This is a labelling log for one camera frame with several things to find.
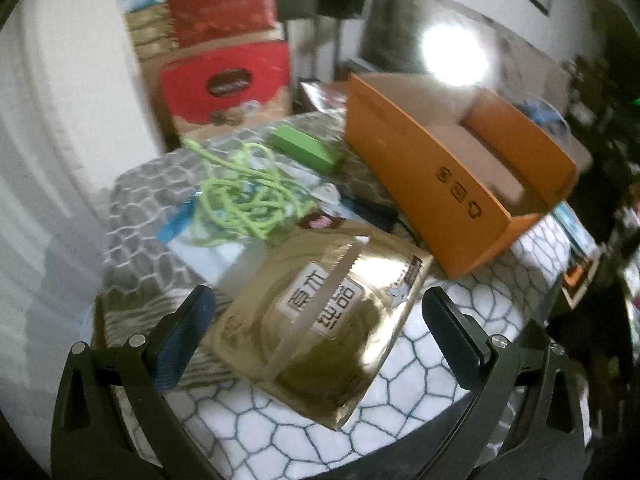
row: hexagon pattern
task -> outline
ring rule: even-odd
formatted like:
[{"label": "hexagon pattern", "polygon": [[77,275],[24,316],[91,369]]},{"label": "hexagon pattern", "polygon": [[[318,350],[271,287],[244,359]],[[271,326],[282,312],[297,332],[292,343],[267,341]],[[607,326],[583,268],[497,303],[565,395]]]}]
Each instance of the hexagon pattern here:
[{"label": "hexagon pattern", "polygon": [[[295,116],[257,130],[239,130],[208,140],[206,147],[226,156],[240,140],[263,142],[274,126],[283,123],[323,140],[341,142],[346,152],[345,171],[336,183],[351,194],[392,204],[368,167],[344,144],[341,112]],[[134,333],[147,333],[202,282],[156,240],[155,234],[204,177],[200,159],[177,150],[118,178],[108,218],[109,253],[104,271],[108,345],[122,344]],[[408,237],[399,226],[395,233]],[[434,264],[425,288],[442,286],[488,333],[501,333],[513,340],[524,323],[536,316],[538,303],[566,268],[569,250],[566,235],[547,216],[510,250],[460,280],[446,280]],[[218,297],[220,309],[229,303],[229,298]],[[296,480],[393,443],[428,423],[465,393],[416,304],[380,374],[339,431],[315,424],[271,399],[236,378],[202,349],[194,355],[178,390],[166,398],[197,446],[226,478]],[[154,462],[121,388],[118,399],[139,453]],[[512,412],[510,403],[502,423],[507,428]]]}]

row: orange cardboard box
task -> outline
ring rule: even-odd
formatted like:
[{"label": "orange cardboard box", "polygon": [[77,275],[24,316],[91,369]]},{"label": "orange cardboard box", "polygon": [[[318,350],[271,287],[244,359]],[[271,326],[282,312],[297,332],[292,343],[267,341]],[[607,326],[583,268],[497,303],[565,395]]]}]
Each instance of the orange cardboard box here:
[{"label": "orange cardboard box", "polygon": [[510,247],[577,183],[575,163],[485,88],[352,76],[346,140],[450,278]]}]

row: red box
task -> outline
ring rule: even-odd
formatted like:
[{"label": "red box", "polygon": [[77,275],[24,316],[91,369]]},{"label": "red box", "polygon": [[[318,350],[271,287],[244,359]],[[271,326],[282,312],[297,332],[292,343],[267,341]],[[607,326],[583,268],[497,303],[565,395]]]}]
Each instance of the red box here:
[{"label": "red box", "polygon": [[290,114],[289,47],[247,43],[169,63],[162,95],[178,134],[201,140]]},{"label": "red box", "polygon": [[273,28],[275,0],[167,0],[180,47]]}]

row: cardboard box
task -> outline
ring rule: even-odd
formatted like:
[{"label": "cardboard box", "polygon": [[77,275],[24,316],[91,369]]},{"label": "cardboard box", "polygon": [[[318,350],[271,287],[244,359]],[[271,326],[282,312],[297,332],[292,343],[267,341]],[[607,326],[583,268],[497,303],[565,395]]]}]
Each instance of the cardboard box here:
[{"label": "cardboard box", "polygon": [[493,92],[353,75],[346,140],[450,278],[508,248],[569,195],[575,163]]},{"label": "cardboard box", "polygon": [[178,134],[193,140],[276,121],[291,111],[283,41],[219,48],[165,66],[162,95]]},{"label": "cardboard box", "polygon": [[242,36],[231,36],[230,38],[207,41],[187,48],[172,50],[171,52],[161,54],[160,56],[155,56],[152,59],[142,61],[140,63],[142,78],[145,81],[146,88],[149,92],[149,99],[151,100],[151,106],[154,114],[156,115],[156,120],[158,121],[158,127],[162,131],[165,140],[167,140],[167,142],[174,140],[176,135],[171,112],[166,106],[166,102],[162,96],[162,89],[160,88],[160,71],[165,65],[180,61],[181,59],[188,59],[196,56],[197,54],[204,54],[205,52],[210,52],[218,48],[273,40],[282,40],[281,30],[274,28],[272,30],[264,30],[261,32],[250,32],[249,34],[243,34]]},{"label": "cardboard box", "polygon": [[203,41],[268,30],[275,0],[167,0],[180,48]]}]

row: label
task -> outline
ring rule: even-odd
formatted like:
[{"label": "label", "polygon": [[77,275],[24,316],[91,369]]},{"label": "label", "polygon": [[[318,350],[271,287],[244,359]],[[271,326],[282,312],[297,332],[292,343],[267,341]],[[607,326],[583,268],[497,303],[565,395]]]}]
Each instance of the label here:
[{"label": "label", "polygon": [[[316,262],[302,269],[276,309],[290,319],[296,319],[302,308],[318,291],[329,273]],[[364,296],[364,289],[349,278],[344,278],[331,301],[316,319],[312,329],[327,339],[335,339],[354,306]]]},{"label": "label", "polygon": [[227,68],[207,81],[207,91],[213,97],[231,97],[249,88],[253,78],[245,68]]},{"label": "label", "polygon": [[323,211],[312,211],[298,225],[303,229],[337,229],[344,223],[344,218],[329,215]]},{"label": "label", "polygon": [[409,292],[411,291],[412,286],[414,286],[415,280],[417,279],[418,273],[420,273],[421,268],[422,260],[418,258],[418,256],[414,256],[411,259],[411,262],[409,263],[409,266],[400,283],[398,283],[397,286],[389,287],[386,293],[394,298],[394,310],[409,296]]},{"label": "label", "polygon": [[[449,168],[447,168],[446,166],[441,166],[440,168],[438,168],[438,171],[436,171],[436,178],[441,183],[448,184],[453,178],[453,174],[451,173],[451,170]],[[465,187],[457,180],[453,181],[453,184],[451,184],[449,191],[451,192],[453,198],[455,198],[459,204],[462,204],[463,202],[465,202],[465,199],[467,199]],[[475,200],[468,200],[468,202],[466,202],[466,206],[466,211],[469,213],[469,216],[472,220],[475,220],[482,216],[482,208]]]}]

